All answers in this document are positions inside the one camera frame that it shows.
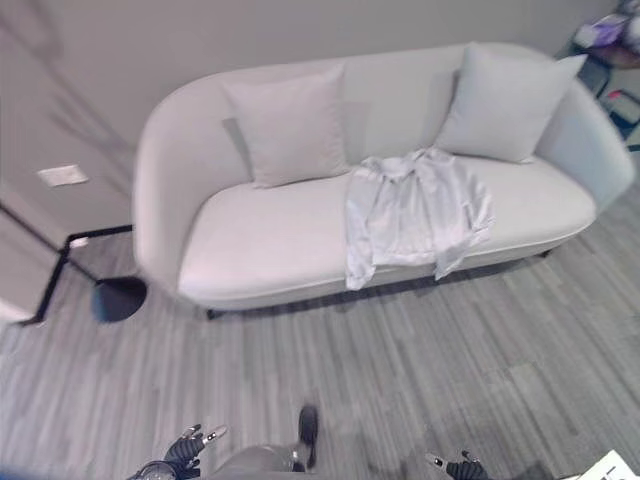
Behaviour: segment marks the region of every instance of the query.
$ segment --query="wood-grain floor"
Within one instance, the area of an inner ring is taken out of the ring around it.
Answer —
[[[75,255],[135,271],[131,237]],[[225,422],[202,454],[295,439],[319,405],[317,472],[443,478],[426,451],[471,449],[492,478],[581,472],[616,449],[640,472],[640,187],[550,257],[261,311],[204,312],[156,288],[120,324],[65,270],[47,321],[0,334],[0,472],[124,478],[184,427]]]

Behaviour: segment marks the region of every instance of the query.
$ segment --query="sofa cushion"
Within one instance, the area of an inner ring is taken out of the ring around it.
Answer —
[[[280,82],[228,83],[258,187],[349,170],[342,132],[344,64]]]
[[[490,239],[472,249],[470,257],[489,255],[495,263],[502,250],[532,246],[535,252],[536,246],[544,249],[572,236],[595,218],[590,195],[546,161],[460,161],[489,187],[496,216]],[[277,304],[314,296],[309,290],[318,296],[344,290],[349,176],[264,190],[243,184],[215,194],[195,219],[179,291],[202,305],[234,308],[241,299],[238,308],[246,308],[251,299],[273,297],[272,304]],[[379,273],[388,272],[383,268]],[[420,270],[407,272],[407,278],[420,276]]]
[[[436,146],[461,155],[531,161],[585,57],[519,58],[472,43]]]

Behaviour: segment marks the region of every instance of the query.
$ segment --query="lamp base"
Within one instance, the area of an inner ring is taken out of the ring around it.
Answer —
[[[112,323],[129,318],[147,298],[147,284],[137,277],[98,280],[91,297],[91,310],[99,322]]]

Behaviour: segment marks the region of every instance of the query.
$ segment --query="shoe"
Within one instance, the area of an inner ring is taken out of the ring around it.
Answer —
[[[305,405],[300,410],[298,418],[298,438],[301,443],[309,447],[309,459],[307,468],[313,468],[316,464],[316,442],[318,440],[319,416],[318,408],[313,405]]]

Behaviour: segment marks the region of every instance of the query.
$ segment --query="throw pillow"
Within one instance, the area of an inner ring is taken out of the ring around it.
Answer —
[[[349,170],[342,134],[344,65],[262,84],[226,84],[255,185],[275,187]]]
[[[470,44],[435,145],[461,155],[530,161],[585,58],[518,58]]]

